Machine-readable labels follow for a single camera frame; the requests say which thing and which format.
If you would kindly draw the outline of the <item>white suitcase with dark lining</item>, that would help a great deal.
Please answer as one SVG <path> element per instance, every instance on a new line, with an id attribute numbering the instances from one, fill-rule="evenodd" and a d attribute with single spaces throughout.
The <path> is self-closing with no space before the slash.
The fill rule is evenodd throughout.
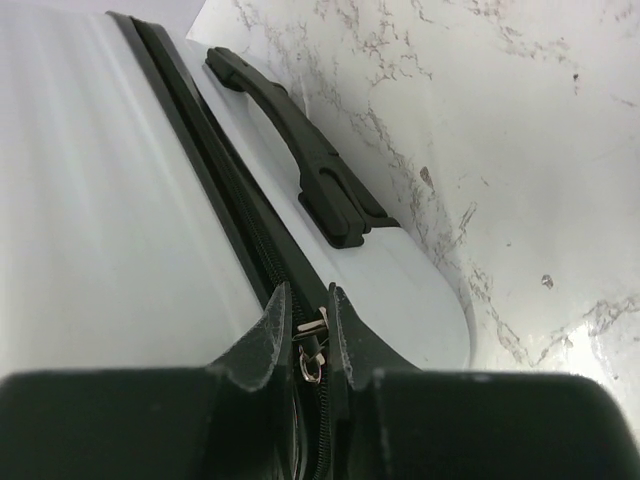
<path id="1" fill-rule="evenodd" d="M 451 287 L 281 85 L 128 15 L 3 3 L 1 384 L 207 366 L 282 284 L 290 479 L 336 479 L 331 286 L 416 368 L 468 365 Z"/>

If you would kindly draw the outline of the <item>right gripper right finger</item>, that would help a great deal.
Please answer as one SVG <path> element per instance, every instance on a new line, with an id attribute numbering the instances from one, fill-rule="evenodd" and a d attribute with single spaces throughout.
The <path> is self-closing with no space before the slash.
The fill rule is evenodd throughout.
<path id="1" fill-rule="evenodd" d="M 635 479 L 612 397 L 566 374 L 422 371 L 328 292 L 336 479 Z"/>

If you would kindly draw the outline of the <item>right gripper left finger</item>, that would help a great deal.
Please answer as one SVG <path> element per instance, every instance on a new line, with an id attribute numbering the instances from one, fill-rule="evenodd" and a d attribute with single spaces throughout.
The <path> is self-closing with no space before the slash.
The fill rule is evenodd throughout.
<path id="1" fill-rule="evenodd" d="M 290 479 L 292 294 L 204 367 L 39 371 L 1 384 L 5 479 Z"/>

